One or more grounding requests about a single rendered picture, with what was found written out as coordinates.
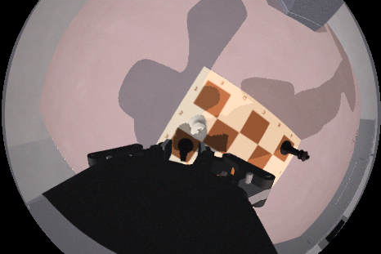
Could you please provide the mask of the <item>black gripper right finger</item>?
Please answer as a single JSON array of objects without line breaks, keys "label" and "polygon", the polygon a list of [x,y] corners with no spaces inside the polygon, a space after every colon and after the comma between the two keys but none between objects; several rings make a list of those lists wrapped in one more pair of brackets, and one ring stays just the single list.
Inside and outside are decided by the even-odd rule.
[{"label": "black gripper right finger", "polygon": [[[212,172],[238,185],[245,190],[253,207],[262,207],[271,191],[275,175],[234,154],[226,153],[221,157],[214,155],[210,147],[205,146],[204,142],[199,142],[198,155],[189,166]],[[234,175],[231,174],[232,168],[235,170]]]}]

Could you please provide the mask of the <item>brown and cream chessboard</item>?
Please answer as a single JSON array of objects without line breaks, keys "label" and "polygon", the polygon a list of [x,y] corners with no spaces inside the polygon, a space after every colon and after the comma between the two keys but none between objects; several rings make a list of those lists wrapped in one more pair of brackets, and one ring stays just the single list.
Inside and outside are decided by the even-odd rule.
[{"label": "brown and cream chessboard", "polygon": [[[203,140],[196,140],[189,129],[189,121],[195,115],[205,117],[208,122],[208,135]],[[181,162],[177,147],[183,138],[194,144],[185,162]],[[173,139],[169,160],[192,164],[198,155],[199,142],[204,142],[214,156],[231,153],[275,175],[273,185],[293,157],[281,154],[281,145],[288,140],[297,149],[301,142],[254,98],[206,67],[186,93],[157,144],[166,139]]]}]

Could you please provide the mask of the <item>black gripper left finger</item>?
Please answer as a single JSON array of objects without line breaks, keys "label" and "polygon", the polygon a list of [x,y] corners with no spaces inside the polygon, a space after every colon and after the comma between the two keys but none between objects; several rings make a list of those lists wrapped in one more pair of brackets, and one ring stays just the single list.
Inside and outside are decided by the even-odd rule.
[{"label": "black gripper left finger", "polygon": [[124,155],[146,156],[169,160],[172,154],[172,143],[173,140],[166,139],[164,142],[159,142],[157,145],[151,145],[149,149],[143,149],[143,145],[140,144],[132,144],[90,153],[87,155],[88,165],[90,167],[101,160]]}]

